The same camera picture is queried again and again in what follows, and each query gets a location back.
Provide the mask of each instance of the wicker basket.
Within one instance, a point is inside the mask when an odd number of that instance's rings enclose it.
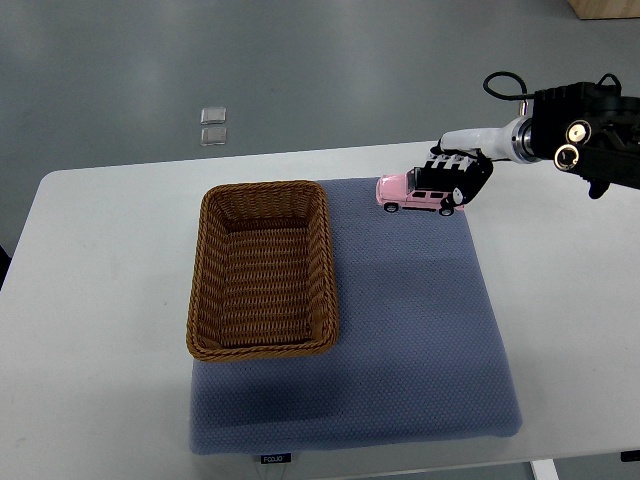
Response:
[[[198,360],[294,357],[338,338],[327,196],[320,185],[221,185],[204,196],[187,322]]]

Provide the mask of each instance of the blue mat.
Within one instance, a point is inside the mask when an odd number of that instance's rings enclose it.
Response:
[[[301,358],[203,363],[191,449],[267,454],[511,436],[521,423],[463,212],[387,213],[376,179],[319,182],[340,338]]]

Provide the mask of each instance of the white table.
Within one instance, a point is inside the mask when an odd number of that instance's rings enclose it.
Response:
[[[55,172],[0,292],[0,468],[20,479],[264,478],[188,448],[199,204],[222,183],[403,172],[429,143]],[[467,217],[524,419],[507,439],[294,456],[285,479],[640,446],[640,192],[496,165]],[[429,213],[416,212],[417,215]]]

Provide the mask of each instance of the toy car window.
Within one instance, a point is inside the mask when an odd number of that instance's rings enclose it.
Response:
[[[415,169],[412,168],[407,172],[407,193],[411,192],[416,188],[416,172]]]

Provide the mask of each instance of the gray floor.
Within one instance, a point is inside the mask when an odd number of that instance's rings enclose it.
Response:
[[[581,22],[563,0],[0,0],[0,12],[0,244],[10,254],[54,170],[502,126],[515,105],[481,87],[502,69],[532,91],[613,72],[640,96],[640,20]],[[212,105],[228,108],[229,139],[203,148],[199,112]],[[640,476],[617,455],[557,464],[561,480]],[[414,477],[533,478],[526,465]]]

